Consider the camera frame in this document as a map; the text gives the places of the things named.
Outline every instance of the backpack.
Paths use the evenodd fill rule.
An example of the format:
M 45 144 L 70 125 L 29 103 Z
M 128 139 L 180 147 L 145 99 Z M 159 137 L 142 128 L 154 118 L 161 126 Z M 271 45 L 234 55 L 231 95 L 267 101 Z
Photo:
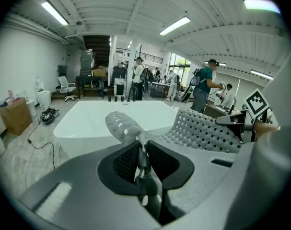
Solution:
M 144 68 L 143 72 L 141 73 L 140 79 L 142 81 L 153 82 L 154 76 L 150 70 L 148 70 L 147 68 Z
M 200 76 L 201 76 L 201 70 L 202 69 L 196 69 L 195 72 L 193 72 L 193 78 L 190 82 L 190 86 L 198 86 L 200 83 L 206 80 L 204 78 L 203 80 L 200 81 Z
M 140 79 L 142 80 L 142 82 L 145 80 L 145 78 L 146 78 L 146 72 L 147 72 L 147 68 L 145 68 L 144 67 L 144 65 L 142 65 L 143 66 L 143 71 L 142 71 L 142 73 L 141 73 L 141 76 L 140 76 Z

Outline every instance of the black bag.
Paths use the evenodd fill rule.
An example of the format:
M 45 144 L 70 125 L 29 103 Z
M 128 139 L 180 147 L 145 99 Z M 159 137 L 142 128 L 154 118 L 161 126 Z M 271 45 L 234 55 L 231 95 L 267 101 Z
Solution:
M 144 68 L 143 72 L 141 73 L 140 79 L 142 81 L 153 82 L 154 76 L 150 70 L 148 70 L 147 68 Z

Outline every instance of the fluorescent ceiling light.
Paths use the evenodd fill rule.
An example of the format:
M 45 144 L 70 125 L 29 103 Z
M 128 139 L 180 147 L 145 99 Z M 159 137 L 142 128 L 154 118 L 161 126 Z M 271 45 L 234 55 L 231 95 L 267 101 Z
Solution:
M 259 71 L 251 70 L 251 73 L 256 74 L 256 75 L 259 75 L 259 76 L 261 76 L 261 77 L 263 77 L 263 78 L 266 78 L 266 79 L 273 80 L 273 77 L 272 77 L 272 76 L 267 75 L 267 74 L 262 73 L 262 72 L 259 72 Z
M 244 4 L 248 10 L 268 10 L 280 13 L 276 4 L 268 0 L 244 0 Z
M 219 66 L 225 66 L 226 67 L 226 63 L 222 63 L 222 62 L 218 62 Z
M 57 9 L 50 3 L 50 1 L 43 2 L 41 6 L 46 9 L 52 16 L 54 16 L 61 24 L 68 25 L 69 22 L 57 11 Z
M 175 30 L 176 28 L 184 25 L 184 24 L 187 24 L 188 22 L 190 22 L 191 20 L 188 18 L 188 17 L 183 17 L 181 18 L 180 20 L 174 22 L 172 25 L 170 25 L 168 28 L 164 29 L 162 32 L 160 32 L 159 34 L 164 36 L 166 34 L 168 34 L 169 32 Z

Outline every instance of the cap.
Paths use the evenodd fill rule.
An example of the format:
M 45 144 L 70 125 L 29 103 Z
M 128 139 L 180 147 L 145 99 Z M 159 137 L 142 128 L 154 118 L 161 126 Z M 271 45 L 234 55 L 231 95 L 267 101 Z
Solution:
M 136 58 L 135 61 L 136 61 L 137 59 L 141 60 L 142 62 L 144 61 L 140 56 L 139 56 L 138 58 Z
M 215 60 L 215 59 L 210 59 L 209 61 L 208 61 L 208 63 L 215 63 L 217 66 L 219 65 L 219 63 Z

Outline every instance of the black device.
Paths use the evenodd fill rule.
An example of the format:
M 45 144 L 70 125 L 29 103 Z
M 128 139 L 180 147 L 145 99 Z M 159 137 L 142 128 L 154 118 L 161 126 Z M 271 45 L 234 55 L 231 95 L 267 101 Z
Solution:
M 41 120 L 44 124 L 46 125 L 49 125 L 53 122 L 54 118 L 55 117 L 58 117 L 55 116 L 55 113 L 58 112 L 56 109 L 53 109 L 53 108 L 48 108 L 46 111 L 42 112 L 41 113 Z

